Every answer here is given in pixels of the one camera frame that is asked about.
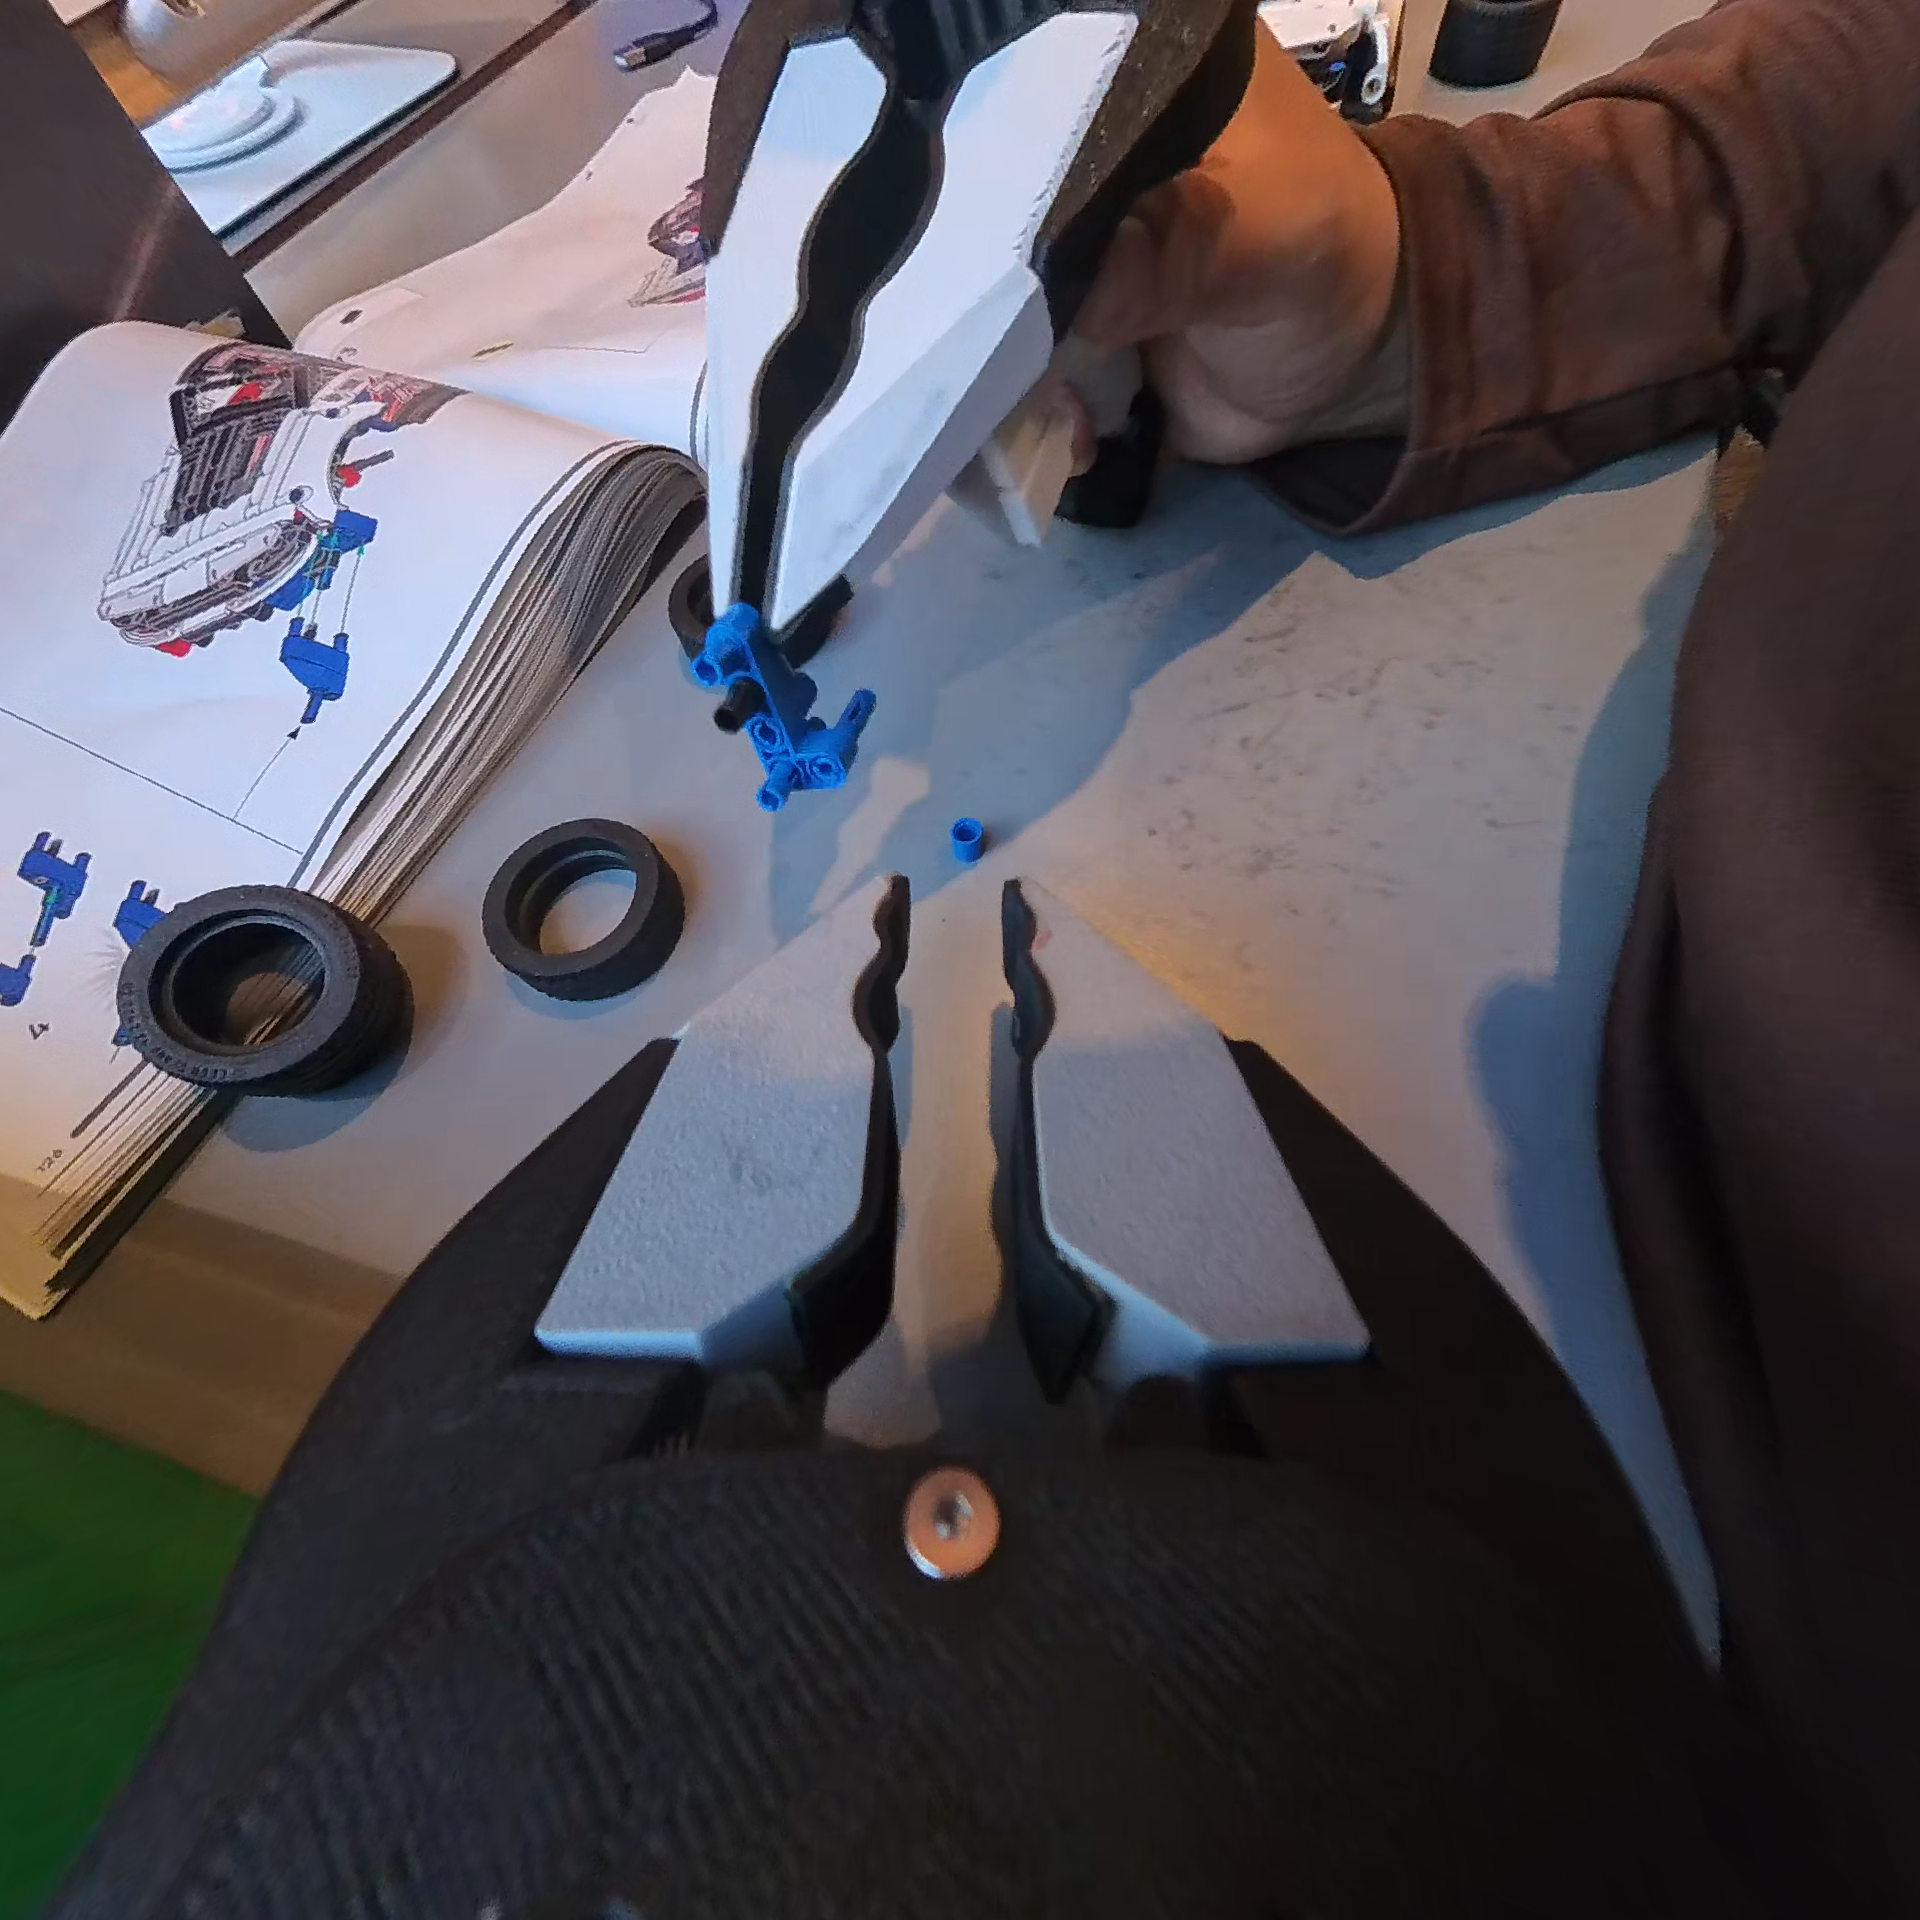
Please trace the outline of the green storage bin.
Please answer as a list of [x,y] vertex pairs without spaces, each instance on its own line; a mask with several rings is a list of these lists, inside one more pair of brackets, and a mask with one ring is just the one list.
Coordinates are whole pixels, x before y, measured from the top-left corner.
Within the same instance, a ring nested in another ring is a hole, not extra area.
[[163,1722],[258,1500],[1,1399],[1,1914],[35,1917]]

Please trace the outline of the black car picture box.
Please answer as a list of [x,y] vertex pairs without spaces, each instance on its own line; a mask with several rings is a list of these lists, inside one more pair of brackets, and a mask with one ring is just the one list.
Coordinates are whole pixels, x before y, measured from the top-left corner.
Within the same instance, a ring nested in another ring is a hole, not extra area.
[[1,421],[59,349],[115,323],[288,345],[55,12],[5,3]]

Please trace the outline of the person's right hand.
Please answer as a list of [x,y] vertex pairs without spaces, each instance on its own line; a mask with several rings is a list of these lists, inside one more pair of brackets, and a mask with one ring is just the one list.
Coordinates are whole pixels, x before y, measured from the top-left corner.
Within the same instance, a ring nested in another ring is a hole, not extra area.
[[1140,353],[1166,444],[1214,469],[1399,438],[1411,407],[1393,189],[1274,37],[1254,49],[1235,114],[1120,222],[1073,319]]

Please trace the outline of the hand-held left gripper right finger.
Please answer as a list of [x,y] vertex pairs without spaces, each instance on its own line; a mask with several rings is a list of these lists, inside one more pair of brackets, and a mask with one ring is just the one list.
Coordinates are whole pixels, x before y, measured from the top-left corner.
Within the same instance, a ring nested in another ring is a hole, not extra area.
[[1043,1399],[1367,1356],[1211,1021],[1026,877],[1004,882],[999,929],[1011,1294]]

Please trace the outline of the blue wedge piece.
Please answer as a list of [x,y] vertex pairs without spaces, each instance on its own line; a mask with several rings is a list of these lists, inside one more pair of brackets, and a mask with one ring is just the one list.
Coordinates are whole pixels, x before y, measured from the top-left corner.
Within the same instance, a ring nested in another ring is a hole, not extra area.
[[755,606],[733,603],[707,627],[689,672],[707,690],[733,684],[764,684],[771,661],[771,636]]

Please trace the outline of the person's right forearm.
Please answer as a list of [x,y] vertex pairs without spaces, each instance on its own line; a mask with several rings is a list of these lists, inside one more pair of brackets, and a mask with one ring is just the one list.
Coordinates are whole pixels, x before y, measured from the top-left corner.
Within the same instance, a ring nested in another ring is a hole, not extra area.
[[1915,217],[1917,6],[1718,5],[1538,114],[1364,140],[1404,427],[1254,464],[1331,537],[1566,487],[1806,374]]

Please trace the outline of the toy car model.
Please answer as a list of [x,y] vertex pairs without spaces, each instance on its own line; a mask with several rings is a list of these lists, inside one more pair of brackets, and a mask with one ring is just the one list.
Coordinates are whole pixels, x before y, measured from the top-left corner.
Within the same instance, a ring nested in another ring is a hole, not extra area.
[[1260,3],[1268,37],[1350,125],[1373,126],[1393,104],[1404,3]]

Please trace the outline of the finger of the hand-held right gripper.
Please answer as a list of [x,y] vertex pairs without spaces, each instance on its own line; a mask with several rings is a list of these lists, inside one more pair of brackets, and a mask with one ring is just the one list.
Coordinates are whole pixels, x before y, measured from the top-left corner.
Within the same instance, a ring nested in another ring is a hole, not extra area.
[[707,125],[702,456],[718,606],[807,606],[900,490],[900,77],[871,33],[738,33]]
[[877,12],[802,47],[883,80],[795,232],[761,358],[761,616],[789,631],[883,564],[1043,381],[1037,256],[1140,34],[1135,12]]

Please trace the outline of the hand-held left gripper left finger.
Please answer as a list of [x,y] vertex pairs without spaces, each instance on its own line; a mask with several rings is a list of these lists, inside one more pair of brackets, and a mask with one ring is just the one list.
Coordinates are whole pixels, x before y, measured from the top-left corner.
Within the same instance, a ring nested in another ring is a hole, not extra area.
[[568,1358],[823,1389],[893,1306],[910,886],[880,877],[695,1014],[548,1296]]

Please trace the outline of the white stand base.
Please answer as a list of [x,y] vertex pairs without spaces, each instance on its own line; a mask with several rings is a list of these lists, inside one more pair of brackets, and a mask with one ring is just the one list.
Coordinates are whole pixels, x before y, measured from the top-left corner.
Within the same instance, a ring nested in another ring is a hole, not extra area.
[[441,50],[281,38],[142,139],[203,227],[228,238],[458,77]]

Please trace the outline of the grey desk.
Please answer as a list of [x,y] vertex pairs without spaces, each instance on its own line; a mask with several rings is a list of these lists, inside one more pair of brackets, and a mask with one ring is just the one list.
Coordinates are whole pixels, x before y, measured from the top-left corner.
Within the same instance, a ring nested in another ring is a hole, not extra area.
[[[1260,1044],[1487,1267],[1618,1454],[1704,1637],[1709,1558],[1602,1196],[1600,1025],[1711,555],[1708,444],[1361,540],[1175,469],[1131,534],[1021,552],[944,500],[818,669],[877,695],[848,790],[768,819],[660,613],[635,610],[396,907],[389,1076],[237,1109],[3,1391],[260,1493],[427,1249],[643,1042],[814,917],[910,880],[891,1323],[827,1399],[853,1442],[1053,1438],[999,1308],[999,886],[1032,879]],[[956,819],[985,851],[960,866]],[[683,929],[643,985],[539,996],[481,934],[496,871],[642,830]]]

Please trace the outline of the open instruction booklet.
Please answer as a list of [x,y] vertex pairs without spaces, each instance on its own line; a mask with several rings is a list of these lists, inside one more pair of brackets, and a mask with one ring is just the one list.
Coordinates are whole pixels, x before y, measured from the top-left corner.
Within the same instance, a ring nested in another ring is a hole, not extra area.
[[703,514],[716,82],[298,349],[77,336],[3,430],[3,1304],[49,1315],[237,1097],[133,943],[286,886],[375,933]]

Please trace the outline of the black toy tyre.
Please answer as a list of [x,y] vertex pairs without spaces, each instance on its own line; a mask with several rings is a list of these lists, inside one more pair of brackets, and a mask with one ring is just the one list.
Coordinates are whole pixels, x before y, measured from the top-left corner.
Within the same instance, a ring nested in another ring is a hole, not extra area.
[[[834,578],[811,606],[775,638],[780,656],[800,671],[827,645],[841,614],[852,603],[852,584],[846,576]],[[667,623],[682,648],[683,661],[693,662],[707,640],[713,623],[707,559],[700,555],[682,568],[665,598]]]
[[[632,894],[621,919],[595,943],[546,953],[541,929],[578,882],[626,874]],[[493,871],[481,903],[481,937],[492,960],[533,994],[558,1003],[602,1003],[635,990],[669,958],[683,931],[679,877],[639,828],[578,819],[524,840]]]
[[1543,58],[1563,5],[1446,3],[1428,77],[1451,89],[1499,89],[1529,80]]
[[142,933],[113,1006],[137,1059],[188,1088],[306,1099],[402,1047],[413,993],[358,917],[294,886],[235,884]]

